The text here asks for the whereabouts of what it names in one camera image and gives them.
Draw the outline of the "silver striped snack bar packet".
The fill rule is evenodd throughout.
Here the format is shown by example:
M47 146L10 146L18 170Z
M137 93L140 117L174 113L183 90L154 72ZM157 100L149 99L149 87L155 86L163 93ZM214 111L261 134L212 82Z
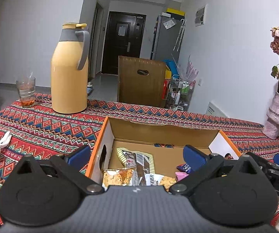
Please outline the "silver striped snack bar packet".
M125 167L135 167L136 183L141 186L147 186L145 175L155 173L153 155L142 151L131 151L124 147L117 148L116 152Z

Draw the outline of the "white oat crisp packet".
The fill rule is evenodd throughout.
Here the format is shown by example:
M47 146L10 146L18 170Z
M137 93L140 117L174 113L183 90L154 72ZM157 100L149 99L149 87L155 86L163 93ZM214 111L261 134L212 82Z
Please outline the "white oat crisp packet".
M164 186L166 191L176 183L175 178L160 174L144 174L140 177L135 167L103 170L102 187L109 186Z

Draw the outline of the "pink flower vase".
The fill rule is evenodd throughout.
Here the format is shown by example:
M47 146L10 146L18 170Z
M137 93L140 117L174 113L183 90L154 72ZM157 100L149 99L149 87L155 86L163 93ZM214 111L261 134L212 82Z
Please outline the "pink flower vase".
M267 111L267 120L262 132L270 139L276 139L279 133L279 93L276 92Z

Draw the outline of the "blue orange snack packet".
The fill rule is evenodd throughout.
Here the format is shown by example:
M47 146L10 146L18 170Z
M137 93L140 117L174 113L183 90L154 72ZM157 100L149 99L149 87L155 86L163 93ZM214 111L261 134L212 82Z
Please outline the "blue orange snack packet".
M184 163L184 164L181 164L181 165L178 165L176 167L176 169L182 173L186 173L186 174L190 174L193 172L193 169L191 169L191 167L187 164L187 163Z

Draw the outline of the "patterned red tablecloth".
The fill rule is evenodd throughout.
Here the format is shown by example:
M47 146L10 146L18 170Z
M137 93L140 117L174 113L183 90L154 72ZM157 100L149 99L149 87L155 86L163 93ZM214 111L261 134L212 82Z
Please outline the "patterned red tablecloth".
M279 154L279 138L267 138L258 123L101 100L89 100L81 113L63 115L53 111L49 95L38 93L31 108L14 102L0 111L0 137L7 131L12 134L9 146L0 154L0 188L26 154L48 159L57 153L69 154L82 145L93 149L107 116L146 124L220 129L241 153L251 151L267 160Z

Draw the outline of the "red orange cardboard box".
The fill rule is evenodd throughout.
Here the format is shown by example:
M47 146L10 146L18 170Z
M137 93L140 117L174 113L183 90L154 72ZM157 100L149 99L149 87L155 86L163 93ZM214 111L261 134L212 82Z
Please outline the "red orange cardboard box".
M206 155L216 153L238 159L239 150L221 130L188 129L172 125L149 125L106 117L92 151L86 177L102 186L103 170L127 168L116 149L124 147L153 155L155 174L176 178L178 165L186 163L183 148L191 145Z

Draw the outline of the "glass cup with tea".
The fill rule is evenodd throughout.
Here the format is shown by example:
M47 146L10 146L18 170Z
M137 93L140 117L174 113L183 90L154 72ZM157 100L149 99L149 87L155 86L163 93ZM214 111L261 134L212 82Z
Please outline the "glass cup with tea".
M29 108L35 104L36 79L32 75L16 80L21 106Z

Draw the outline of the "yellow thermos jug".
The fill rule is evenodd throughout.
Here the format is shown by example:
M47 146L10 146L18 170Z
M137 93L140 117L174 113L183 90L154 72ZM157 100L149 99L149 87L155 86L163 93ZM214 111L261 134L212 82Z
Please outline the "yellow thermos jug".
M90 34L85 23L63 24L51 58L51 104L55 112L75 114L87 107Z

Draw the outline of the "brown cardboard box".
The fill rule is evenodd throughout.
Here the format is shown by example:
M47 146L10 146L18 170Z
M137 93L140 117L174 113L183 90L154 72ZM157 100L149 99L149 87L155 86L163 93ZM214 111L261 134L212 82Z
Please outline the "brown cardboard box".
M165 71L161 61L119 56L119 102L160 107Z

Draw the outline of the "grey refrigerator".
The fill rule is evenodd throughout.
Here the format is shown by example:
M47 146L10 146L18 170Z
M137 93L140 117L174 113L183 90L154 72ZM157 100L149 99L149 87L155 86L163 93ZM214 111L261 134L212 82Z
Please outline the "grey refrigerator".
M154 28L151 60L164 61L167 59L178 61L180 50L179 32L182 29L184 16L173 13L159 14Z

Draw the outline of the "black entrance door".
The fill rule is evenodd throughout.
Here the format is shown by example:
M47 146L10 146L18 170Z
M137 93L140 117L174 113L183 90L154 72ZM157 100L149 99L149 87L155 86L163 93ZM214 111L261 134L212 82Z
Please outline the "black entrance door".
M101 73L118 74L119 56L140 57L146 16L109 12Z

